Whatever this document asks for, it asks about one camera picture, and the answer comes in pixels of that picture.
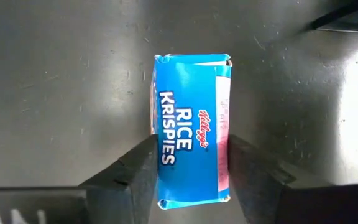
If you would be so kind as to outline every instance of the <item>scratched metal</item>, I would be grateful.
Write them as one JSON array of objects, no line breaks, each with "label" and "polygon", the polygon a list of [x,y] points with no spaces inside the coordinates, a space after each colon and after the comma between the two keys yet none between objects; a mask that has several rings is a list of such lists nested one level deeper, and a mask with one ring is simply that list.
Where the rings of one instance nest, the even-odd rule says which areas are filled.
[{"label": "scratched metal", "polygon": [[[358,182],[358,34],[305,30],[345,3],[0,0],[0,186],[107,167],[149,134],[153,55],[200,52],[232,55],[232,133]],[[152,223],[243,220],[235,197],[152,211]]]}]

